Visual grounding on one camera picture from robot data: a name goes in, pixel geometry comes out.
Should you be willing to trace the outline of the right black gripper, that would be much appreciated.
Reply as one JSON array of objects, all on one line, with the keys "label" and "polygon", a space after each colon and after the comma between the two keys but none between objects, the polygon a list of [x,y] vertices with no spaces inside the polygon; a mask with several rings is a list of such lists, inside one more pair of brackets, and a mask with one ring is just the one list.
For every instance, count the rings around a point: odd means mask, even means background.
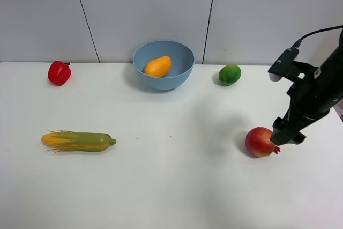
[{"label": "right black gripper", "polygon": [[290,96],[288,111],[273,123],[270,140],[276,146],[301,144],[306,136],[300,131],[325,117],[331,107],[342,100],[342,61],[307,66],[305,76],[298,78],[287,92]]}]

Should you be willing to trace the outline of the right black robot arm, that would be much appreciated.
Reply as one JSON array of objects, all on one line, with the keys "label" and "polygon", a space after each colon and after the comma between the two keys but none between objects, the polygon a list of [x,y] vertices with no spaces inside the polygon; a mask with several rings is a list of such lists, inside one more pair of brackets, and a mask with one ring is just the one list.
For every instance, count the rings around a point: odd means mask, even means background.
[{"label": "right black robot arm", "polygon": [[284,117],[277,117],[273,123],[271,141],[277,146],[301,144],[306,138],[301,130],[325,117],[342,100],[342,41],[315,67],[296,61],[305,38],[306,35],[287,48],[268,70],[272,81],[286,78],[293,83],[287,91],[289,108]]}]

